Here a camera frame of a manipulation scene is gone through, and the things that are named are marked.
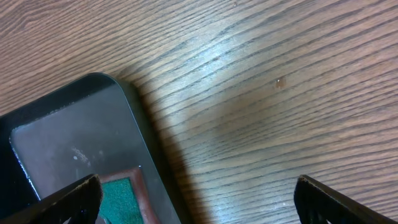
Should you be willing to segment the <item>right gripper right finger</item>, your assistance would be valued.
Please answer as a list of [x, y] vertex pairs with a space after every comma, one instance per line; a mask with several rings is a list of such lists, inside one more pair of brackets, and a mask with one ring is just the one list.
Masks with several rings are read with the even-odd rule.
[[294, 204], [301, 223], [397, 224], [307, 175], [297, 180]]

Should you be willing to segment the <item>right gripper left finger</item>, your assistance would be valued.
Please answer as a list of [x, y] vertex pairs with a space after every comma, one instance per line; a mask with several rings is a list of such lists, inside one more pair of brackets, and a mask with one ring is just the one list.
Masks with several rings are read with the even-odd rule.
[[1, 224], [95, 224], [103, 191], [99, 175], [90, 174], [28, 208], [1, 220]]

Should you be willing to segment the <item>green and red sponge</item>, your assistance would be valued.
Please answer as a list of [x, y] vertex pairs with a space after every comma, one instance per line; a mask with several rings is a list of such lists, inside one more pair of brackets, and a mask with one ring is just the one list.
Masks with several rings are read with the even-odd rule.
[[140, 167], [100, 178], [103, 198], [98, 223], [159, 224]]

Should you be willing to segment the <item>black rectangular tray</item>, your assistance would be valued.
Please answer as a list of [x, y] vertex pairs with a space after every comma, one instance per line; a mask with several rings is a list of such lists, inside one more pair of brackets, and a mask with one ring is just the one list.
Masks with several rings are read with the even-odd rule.
[[1, 116], [1, 217], [89, 175], [138, 168], [161, 223], [192, 223], [137, 90], [90, 73]]

